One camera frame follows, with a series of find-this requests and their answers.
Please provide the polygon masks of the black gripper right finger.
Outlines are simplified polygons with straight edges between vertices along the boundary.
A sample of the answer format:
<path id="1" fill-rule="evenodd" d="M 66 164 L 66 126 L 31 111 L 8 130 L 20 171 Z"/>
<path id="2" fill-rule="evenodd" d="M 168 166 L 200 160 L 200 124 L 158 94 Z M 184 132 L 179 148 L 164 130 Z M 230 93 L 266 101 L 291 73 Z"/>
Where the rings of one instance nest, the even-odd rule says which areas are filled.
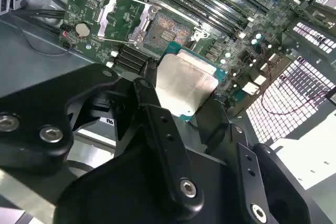
<path id="1" fill-rule="evenodd" d="M 271 223 L 256 154 L 244 130 L 231 122 L 223 104 L 209 97 L 196 112 L 196 123 L 206 154 L 224 161 L 234 174 L 239 207 L 247 223 Z"/>

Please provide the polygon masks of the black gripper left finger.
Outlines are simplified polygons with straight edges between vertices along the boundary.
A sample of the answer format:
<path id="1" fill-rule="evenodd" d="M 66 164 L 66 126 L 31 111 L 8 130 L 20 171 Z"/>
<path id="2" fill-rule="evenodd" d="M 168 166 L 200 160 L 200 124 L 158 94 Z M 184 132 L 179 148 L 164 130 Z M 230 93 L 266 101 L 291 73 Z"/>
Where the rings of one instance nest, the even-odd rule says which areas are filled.
<path id="1" fill-rule="evenodd" d="M 173 164 L 178 146 L 167 144 L 165 136 L 180 135 L 153 85 L 145 78 L 121 79 L 100 64 L 1 98 L 1 167 L 29 174 L 59 171 L 73 146 L 73 132 L 100 115 L 117 122 L 117 135 L 126 144 L 119 156 L 145 143 L 160 166 L 169 170 L 165 179 L 187 174 L 186 160 Z"/>

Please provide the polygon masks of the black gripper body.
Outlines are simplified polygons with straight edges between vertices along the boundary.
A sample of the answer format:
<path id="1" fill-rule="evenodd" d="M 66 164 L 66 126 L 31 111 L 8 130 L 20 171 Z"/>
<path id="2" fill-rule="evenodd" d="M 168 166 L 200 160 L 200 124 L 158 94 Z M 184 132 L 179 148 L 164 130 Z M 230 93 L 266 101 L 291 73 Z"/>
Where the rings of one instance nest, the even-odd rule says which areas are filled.
<path id="1" fill-rule="evenodd" d="M 185 149 L 179 136 L 173 164 L 186 160 L 187 174 L 169 172 L 145 143 L 130 147 L 73 182 L 56 208 L 57 223 L 247 223 L 240 212 L 234 174 L 224 161 Z M 305 193 L 270 148 L 257 144 L 271 223 L 326 223 L 327 216 Z"/>

